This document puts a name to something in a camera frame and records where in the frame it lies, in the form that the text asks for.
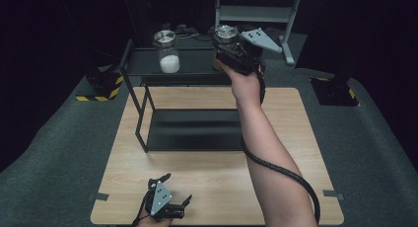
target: yellow and black hazard tape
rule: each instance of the yellow and black hazard tape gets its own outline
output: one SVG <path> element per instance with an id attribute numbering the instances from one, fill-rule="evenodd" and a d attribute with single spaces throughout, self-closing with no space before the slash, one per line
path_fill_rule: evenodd
<path id="1" fill-rule="evenodd" d="M 114 84 L 113 90 L 110 94 L 106 96 L 86 96 L 86 95 L 76 95 L 76 100 L 81 102 L 87 101 L 98 101 L 98 102 L 106 102 L 112 101 L 116 97 L 117 93 L 119 92 L 120 85 L 122 84 L 123 76 L 119 76 Z"/>

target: black background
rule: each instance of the black background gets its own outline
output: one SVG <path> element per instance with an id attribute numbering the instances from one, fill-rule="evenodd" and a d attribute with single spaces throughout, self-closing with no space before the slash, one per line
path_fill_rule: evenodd
<path id="1" fill-rule="evenodd" d="M 293 0 L 222 1 L 282 6 Z M 337 73 L 341 58 L 358 58 L 352 76 L 370 92 L 415 164 L 417 3 L 301 0 L 293 27 L 295 33 L 310 34 L 298 66 Z M 185 23 L 204 34 L 215 22 L 214 4 L 215 0 L 0 0 L 0 171 L 28 148 L 89 68 L 118 63 L 129 38 L 145 46 L 149 34 L 163 23 Z M 142 18 L 132 20 L 137 15 Z M 361 40 L 351 40 L 357 33 L 363 33 Z M 360 55 L 358 45 L 368 45 L 368 50 Z"/>

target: white powder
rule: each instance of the white powder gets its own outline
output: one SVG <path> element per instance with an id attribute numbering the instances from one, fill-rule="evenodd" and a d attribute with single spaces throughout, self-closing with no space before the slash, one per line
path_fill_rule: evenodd
<path id="1" fill-rule="evenodd" d="M 160 61 L 161 69 L 165 73 L 175 73 L 180 68 L 180 62 L 178 60 L 178 56 L 176 55 L 169 55 L 163 57 Z"/>

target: glass jar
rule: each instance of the glass jar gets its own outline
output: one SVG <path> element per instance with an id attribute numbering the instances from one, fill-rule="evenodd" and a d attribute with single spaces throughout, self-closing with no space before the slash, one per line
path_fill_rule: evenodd
<path id="1" fill-rule="evenodd" d="M 154 34 L 161 70 L 164 73 L 176 73 L 180 69 L 176 38 L 172 31 L 160 31 Z"/>

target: human arm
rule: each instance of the human arm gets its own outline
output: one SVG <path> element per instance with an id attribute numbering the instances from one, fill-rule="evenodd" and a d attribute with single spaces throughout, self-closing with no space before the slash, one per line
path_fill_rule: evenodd
<path id="1" fill-rule="evenodd" d="M 260 105 L 255 73 L 244 76 L 224 64 L 222 68 L 232 80 L 247 149 L 262 160 L 301 175 Z M 249 158 L 247 164 L 266 226 L 316 226 L 310 197 L 300 184 Z"/>

